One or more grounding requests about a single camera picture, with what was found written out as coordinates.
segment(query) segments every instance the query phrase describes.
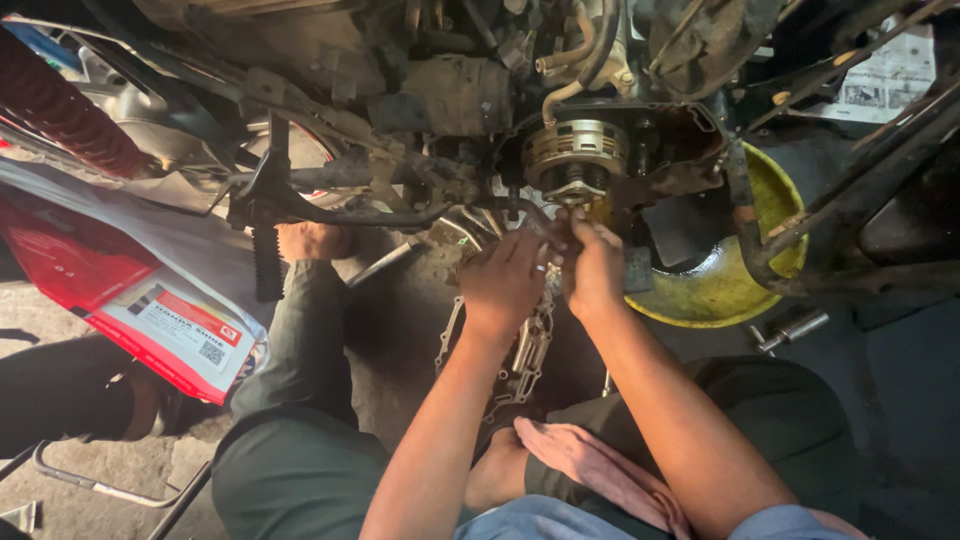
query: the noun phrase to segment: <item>forearm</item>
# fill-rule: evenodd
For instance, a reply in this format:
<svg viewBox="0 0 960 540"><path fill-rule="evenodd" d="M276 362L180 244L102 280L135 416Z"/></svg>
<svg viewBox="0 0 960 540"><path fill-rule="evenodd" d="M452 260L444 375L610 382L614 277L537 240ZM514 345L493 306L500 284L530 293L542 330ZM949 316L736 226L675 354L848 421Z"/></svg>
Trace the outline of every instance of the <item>forearm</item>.
<svg viewBox="0 0 960 540"><path fill-rule="evenodd" d="M650 453L704 538L796 503L770 465L626 305L585 321Z"/></svg>
<svg viewBox="0 0 960 540"><path fill-rule="evenodd" d="M484 407L509 345L473 333L468 320L387 466L362 539L452 536Z"/></svg>

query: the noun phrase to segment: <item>leg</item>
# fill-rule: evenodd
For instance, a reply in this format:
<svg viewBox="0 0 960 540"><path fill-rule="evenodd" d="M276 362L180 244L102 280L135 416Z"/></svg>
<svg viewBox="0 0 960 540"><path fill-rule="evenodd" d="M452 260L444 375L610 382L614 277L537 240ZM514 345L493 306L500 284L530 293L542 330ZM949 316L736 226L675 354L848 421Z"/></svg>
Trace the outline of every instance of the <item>leg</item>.
<svg viewBox="0 0 960 540"><path fill-rule="evenodd" d="M801 504L856 523L856 450L832 390L802 366L767 356L714 358L687 365L698 385L767 458ZM644 469L660 471L619 394L547 416L586 428ZM527 493L580 504L594 494L566 475L527 460Z"/></svg>
<svg viewBox="0 0 960 540"><path fill-rule="evenodd" d="M270 327L270 361L230 401L234 422L277 405L322 410L357 428L344 356L343 313L349 290L328 260L297 260Z"/></svg>
<svg viewBox="0 0 960 540"><path fill-rule="evenodd" d="M41 440L121 440L133 417L131 356L93 334L0 359L0 459Z"/></svg>
<svg viewBox="0 0 960 540"><path fill-rule="evenodd" d="M356 538L390 459L357 430L343 353L348 290L324 260L294 262L267 367L240 384L214 458L230 538Z"/></svg>

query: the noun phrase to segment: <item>rubber hose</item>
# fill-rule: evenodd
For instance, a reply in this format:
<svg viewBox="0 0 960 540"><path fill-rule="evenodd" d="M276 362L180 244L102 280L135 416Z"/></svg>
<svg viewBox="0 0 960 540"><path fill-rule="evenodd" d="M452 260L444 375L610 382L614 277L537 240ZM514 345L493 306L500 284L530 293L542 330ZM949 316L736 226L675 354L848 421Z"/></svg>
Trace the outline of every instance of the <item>rubber hose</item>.
<svg viewBox="0 0 960 540"><path fill-rule="evenodd" d="M613 49L613 42L616 41L616 29L620 25L620 3L623 0L604 0L603 1L603 19L600 23L600 33L597 35L597 43L593 47L593 52L587 57L587 65L580 71L577 82L580 86L586 88L597 78L603 64L607 63L610 51Z"/></svg>

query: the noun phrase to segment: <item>hand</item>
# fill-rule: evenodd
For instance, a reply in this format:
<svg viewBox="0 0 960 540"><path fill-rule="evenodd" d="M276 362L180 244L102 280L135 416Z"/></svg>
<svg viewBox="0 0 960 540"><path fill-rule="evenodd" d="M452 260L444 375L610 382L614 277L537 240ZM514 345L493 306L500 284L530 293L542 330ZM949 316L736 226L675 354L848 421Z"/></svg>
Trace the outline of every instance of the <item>hand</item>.
<svg viewBox="0 0 960 540"><path fill-rule="evenodd" d="M566 219L566 213L558 210L558 222L565 224ZM573 211L569 228L583 250L579 255L564 254L564 295L570 311L584 321L623 304L623 240L588 221L583 209Z"/></svg>
<svg viewBox="0 0 960 540"><path fill-rule="evenodd" d="M340 258L349 243L348 231L343 227L301 221L276 226L280 254L287 262L305 258Z"/></svg>
<svg viewBox="0 0 960 540"><path fill-rule="evenodd" d="M544 241L533 231L511 231L484 248L458 275L467 308L464 334L507 345L543 296Z"/></svg>

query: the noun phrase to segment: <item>pink cloth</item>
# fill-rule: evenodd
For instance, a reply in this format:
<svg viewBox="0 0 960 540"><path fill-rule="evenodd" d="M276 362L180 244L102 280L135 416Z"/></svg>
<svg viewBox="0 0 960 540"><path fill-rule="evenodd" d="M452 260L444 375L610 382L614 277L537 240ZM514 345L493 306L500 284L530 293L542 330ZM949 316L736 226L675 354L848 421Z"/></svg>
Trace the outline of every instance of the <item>pink cloth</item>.
<svg viewBox="0 0 960 540"><path fill-rule="evenodd" d="M690 523L670 488L587 430L571 424L541 424L528 418L516 418L514 428L523 446L547 467L566 474L678 540L690 539ZM857 540L869 540L833 514L811 508L807 511L825 528Z"/></svg>

